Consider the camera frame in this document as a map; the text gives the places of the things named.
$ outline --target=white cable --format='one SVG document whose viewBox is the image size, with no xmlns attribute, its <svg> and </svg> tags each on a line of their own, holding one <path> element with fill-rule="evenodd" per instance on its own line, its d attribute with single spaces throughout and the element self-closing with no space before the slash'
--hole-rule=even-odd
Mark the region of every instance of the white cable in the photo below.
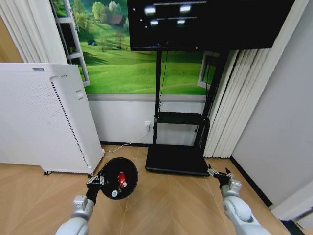
<svg viewBox="0 0 313 235">
<path fill-rule="evenodd" d="M 134 141 L 131 142 L 131 143 L 124 144 L 124 145 L 120 146 L 118 149 L 120 149 L 121 147 L 124 147 L 124 146 L 126 146 L 126 145 L 130 145 L 130 144 L 132 144 L 132 143 L 134 143 L 134 142 L 136 142 L 136 141 L 138 141 L 138 140 L 144 138 L 148 133 L 149 133 L 149 132 L 146 132 L 143 136 L 141 136 L 141 137 L 138 138 L 137 140 L 134 140 Z M 114 153 L 114 152 L 116 152 L 118 149 L 116 149 L 116 150 L 114 150 L 114 151 L 107 151 L 107 150 L 105 150 L 105 152 Z"/>
</svg>

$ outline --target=red object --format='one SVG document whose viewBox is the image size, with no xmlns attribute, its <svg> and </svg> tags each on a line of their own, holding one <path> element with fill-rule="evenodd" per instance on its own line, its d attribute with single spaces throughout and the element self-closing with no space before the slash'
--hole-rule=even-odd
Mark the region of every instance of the red object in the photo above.
<svg viewBox="0 0 313 235">
<path fill-rule="evenodd" d="M 121 192 L 123 188 L 127 186 L 125 174 L 121 171 L 117 176 L 117 180 L 119 182 L 118 191 Z"/>
</svg>

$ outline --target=wall outlet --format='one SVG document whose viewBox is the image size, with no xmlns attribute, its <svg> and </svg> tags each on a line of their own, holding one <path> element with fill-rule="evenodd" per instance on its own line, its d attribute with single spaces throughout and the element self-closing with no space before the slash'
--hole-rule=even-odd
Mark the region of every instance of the wall outlet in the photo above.
<svg viewBox="0 0 313 235">
<path fill-rule="evenodd" d="M 145 121 L 146 132 L 150 131 L 150 126 L 151 126 L 151 122 L 150 121 Z"/>
</svg>

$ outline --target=black tv screen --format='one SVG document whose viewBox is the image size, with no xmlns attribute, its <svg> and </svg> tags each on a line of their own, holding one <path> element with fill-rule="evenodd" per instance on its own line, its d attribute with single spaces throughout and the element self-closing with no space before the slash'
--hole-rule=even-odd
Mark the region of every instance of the black tv screen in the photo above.
<svg viewBox="0 0 313 235">
<path fill-rule="evenodd" d="M 272 47 L 294 0 L 128 0 L 131 50 Z"/>
</svg>

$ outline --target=caster wheel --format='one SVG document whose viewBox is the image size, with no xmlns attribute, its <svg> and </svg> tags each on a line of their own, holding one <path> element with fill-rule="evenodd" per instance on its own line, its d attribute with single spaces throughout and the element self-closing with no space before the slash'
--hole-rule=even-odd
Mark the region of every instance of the caster wheel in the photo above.
<svg viewBox="0 0 313 235">
<path fill-rule="evenodd" d="M 44 175 L 50 175 L 52 171 L 44 171 Z"/>
</svg>

